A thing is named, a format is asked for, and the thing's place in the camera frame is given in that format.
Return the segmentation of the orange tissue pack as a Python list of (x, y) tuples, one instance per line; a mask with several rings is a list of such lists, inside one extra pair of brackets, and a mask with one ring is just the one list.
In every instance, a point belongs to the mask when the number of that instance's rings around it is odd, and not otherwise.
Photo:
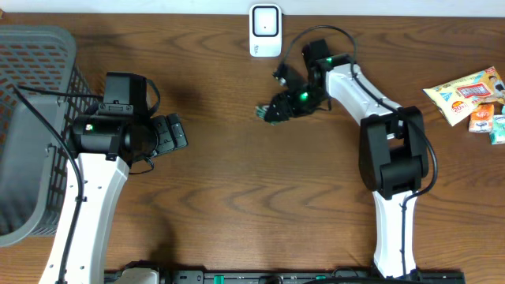
[(493, 104), (480, 104), (477, 106), (470, 115), (469, 131), (471, 133), (490, 133), (494, 113)]

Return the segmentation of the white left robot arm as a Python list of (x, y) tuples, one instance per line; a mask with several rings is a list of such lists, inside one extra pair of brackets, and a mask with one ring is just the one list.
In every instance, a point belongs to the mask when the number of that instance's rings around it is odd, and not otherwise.
[(67, 182), (42, 283), (103, 283), (115, 208), (131, 166), (187, 146), (177, 114), (81, 115), (70, 133)]

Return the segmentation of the dark green small box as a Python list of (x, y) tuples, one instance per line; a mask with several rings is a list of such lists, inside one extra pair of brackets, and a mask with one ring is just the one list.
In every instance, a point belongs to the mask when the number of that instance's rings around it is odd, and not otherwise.
[(284, 116), (275, 105), (257, 106), (256, 116), (270, 125), (276, 125), (285, 121)]

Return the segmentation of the green tissue pack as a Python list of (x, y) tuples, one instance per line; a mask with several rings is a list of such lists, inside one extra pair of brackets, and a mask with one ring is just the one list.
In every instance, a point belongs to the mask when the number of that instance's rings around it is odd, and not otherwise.
[(504, 123), (505, 123), (505, 115), (504, 115), (504, 109), (502, 109), (502, 114), (496, 114), (493, 116), (492, 131), (489, 133), (492, 145), (504, 144), (505, 140)]

